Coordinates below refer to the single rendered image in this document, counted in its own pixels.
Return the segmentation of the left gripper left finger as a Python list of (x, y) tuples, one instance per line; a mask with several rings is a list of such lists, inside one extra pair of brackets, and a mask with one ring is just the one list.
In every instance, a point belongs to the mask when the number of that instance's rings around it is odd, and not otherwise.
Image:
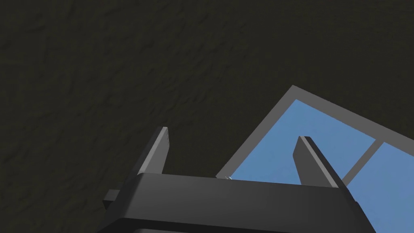
[(161, 127), (158, 133), (155, 133), (155, 141), (150, 145), (150, 150), (146, 154), (145, 160), (139, 166), (137, 174), (155, 173), (161, 174), (166, 162), (169, 151), (169, 131), (168, 127)]

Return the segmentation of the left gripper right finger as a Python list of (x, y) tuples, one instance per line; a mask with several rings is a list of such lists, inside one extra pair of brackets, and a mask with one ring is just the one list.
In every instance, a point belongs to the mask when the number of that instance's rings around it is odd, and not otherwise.
[(298, 137), (293, 159), (302, 185), (346, 188), (311, 137)]

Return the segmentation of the grey framed window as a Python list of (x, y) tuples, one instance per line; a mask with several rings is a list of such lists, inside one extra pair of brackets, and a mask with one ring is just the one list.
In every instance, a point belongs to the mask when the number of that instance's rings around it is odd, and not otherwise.
[(217, 178), (299, 184), (299, 136), (313, 139), (376, 233), (414, 233), (414, 140), (296, 86)]

